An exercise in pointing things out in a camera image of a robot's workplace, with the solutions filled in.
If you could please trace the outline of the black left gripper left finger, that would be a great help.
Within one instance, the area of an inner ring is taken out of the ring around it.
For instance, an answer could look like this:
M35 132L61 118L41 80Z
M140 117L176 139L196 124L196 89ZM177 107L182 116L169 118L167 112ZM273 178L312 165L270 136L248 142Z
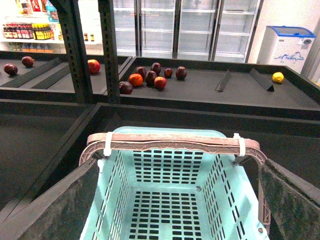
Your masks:
M0 225L2 240L78 240L95 196L97 160L90 159Z

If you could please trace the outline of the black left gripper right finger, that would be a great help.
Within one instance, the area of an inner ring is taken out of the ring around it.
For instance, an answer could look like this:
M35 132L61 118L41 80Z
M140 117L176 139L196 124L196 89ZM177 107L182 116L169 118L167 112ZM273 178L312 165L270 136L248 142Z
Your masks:
M259 171L263 193L284 240L320 238L320 189L271 159Z

